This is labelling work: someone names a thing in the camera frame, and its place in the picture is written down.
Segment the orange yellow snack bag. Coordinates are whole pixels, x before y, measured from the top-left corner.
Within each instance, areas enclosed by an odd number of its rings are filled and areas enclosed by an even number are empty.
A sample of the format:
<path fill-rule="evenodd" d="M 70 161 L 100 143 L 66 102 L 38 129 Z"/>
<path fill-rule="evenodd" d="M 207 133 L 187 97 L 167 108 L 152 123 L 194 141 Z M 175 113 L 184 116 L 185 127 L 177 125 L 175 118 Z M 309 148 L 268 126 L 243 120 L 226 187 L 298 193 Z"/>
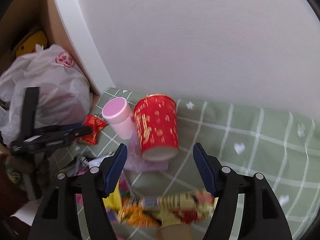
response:
<path fill-rule="evenodd" d="M 213 216 L 217 198 L 205 190 L 159 197 L 131 197 L 119 187 L 103 199 L 112 223 L 140 228 L 193 224 Z"/>

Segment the yellow plush toy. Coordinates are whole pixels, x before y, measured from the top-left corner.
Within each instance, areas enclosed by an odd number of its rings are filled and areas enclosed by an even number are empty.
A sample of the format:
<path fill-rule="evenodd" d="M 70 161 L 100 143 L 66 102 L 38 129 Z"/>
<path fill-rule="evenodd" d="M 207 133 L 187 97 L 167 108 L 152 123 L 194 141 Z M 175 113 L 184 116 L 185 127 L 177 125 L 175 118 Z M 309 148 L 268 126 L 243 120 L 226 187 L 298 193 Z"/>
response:
<path fill-rule="evenodd" d="M 42 30 L 35 31 L 26 35 L 14 49 L 14 55 L 19 57 L 24 54 L 34 53 L 36 45 L 47 48 L 48 40 Z"/>

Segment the red black small wrapper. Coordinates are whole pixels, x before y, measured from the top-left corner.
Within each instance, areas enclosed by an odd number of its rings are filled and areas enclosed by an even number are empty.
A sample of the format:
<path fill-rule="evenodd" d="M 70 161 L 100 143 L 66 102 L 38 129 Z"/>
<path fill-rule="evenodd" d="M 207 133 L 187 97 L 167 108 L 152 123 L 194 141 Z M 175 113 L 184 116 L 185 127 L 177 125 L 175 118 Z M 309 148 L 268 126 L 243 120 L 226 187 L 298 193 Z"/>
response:
<path fill-rule="evenodd" d="M 89 114 L 84 125 L 91 128 L 91 133 L 89 135 L 81 136 L 77 141 L 81 144 L 96 145 L 99 133 L 108 125 L 108 123 L 97 115 Z"/>

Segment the white plastic trash bag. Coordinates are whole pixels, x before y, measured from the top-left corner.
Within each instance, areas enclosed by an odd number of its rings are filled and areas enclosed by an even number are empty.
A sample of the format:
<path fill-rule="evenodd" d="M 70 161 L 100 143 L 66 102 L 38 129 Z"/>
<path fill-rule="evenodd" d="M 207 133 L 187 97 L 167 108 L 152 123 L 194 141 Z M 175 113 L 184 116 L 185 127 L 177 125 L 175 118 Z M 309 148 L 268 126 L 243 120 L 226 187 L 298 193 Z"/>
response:
<path fill-rule="evenodd" d="M 91 109 L 90 85 L 72 56 L 57 44 L 40 47 L 19 56 L 1 75 L 1 100 L 9 102 L 1 110 L 4 144 L 16 140 L 20 132 L 25 90 L 39 87 L 35 127 L 84 122 Z"/>

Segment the pink plastic bottle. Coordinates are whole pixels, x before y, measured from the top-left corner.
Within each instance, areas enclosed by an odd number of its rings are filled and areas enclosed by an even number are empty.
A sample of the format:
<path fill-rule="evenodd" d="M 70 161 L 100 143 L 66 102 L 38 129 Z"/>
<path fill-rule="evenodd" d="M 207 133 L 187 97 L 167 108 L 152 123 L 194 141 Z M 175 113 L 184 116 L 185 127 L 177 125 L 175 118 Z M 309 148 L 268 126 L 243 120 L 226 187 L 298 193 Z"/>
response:
<path fill-rule="evenodd" d="M 111 99 L 104 105 L 102 116 L 121 139 L 131 139 L 136 130 L 136 124 L 133 111 L 125 98 Z"/>

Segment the green checked bed sheet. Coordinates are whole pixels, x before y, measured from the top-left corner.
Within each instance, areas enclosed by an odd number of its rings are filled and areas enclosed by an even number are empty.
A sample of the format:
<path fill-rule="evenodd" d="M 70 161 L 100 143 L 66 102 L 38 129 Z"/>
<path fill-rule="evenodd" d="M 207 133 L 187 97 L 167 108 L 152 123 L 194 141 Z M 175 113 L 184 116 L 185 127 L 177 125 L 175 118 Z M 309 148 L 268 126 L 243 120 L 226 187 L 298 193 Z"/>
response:
<path fill-rule="evenodd" d="M 125 178 L 134 196 L 203 188 L 193 145 L 245 175 L 262 173 L 278 198 L 294 239 L 319 239 L 319 123 L 297 113 L 175 98 L 179 153 L 166 171 Z"/>

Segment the wooden shelf unit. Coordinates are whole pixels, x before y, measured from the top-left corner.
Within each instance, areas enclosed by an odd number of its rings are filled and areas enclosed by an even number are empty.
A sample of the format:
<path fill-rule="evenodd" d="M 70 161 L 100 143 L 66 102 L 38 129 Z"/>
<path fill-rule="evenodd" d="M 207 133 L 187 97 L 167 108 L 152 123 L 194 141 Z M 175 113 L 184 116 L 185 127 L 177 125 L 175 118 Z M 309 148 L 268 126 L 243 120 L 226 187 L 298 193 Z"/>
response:
<path fill-rule="evenodd" d="M 42 29 L 49 44 L 67 50 L 101 95 L 114 85 L 89 32 L 78 0 L 1 0 L 1 71 L 15 58 L 14 48 L 31 29 Z"/>

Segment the red paper cup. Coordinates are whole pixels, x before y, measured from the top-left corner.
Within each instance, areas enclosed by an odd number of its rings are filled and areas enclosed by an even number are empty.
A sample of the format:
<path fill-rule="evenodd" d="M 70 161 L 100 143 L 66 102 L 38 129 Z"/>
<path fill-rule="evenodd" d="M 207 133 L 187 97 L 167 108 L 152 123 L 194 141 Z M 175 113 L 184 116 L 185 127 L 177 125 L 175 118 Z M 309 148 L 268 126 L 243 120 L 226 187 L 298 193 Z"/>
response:
<path fill-rule="evenodd" d="M 179 152 L 175 101 L 164 94 L 151 94 L 137 102 L 133 114 L 143 159 L 175 158 Z"/>

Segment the purple flat packet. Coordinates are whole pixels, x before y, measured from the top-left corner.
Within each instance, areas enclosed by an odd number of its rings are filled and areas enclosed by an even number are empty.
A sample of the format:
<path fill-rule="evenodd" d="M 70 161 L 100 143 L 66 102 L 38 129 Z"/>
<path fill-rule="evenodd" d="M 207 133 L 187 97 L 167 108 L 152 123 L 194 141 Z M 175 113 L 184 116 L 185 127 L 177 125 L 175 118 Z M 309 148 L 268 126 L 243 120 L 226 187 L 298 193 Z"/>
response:
<path fill-rule="evenodd" d="M 125 171 L 135 173 L 166 171 L 169 167 L 169 161 L 151 162 L 143 159 L 137 133 L 133 133 L 127 146 L 127 160 L 124 165 Z"/>

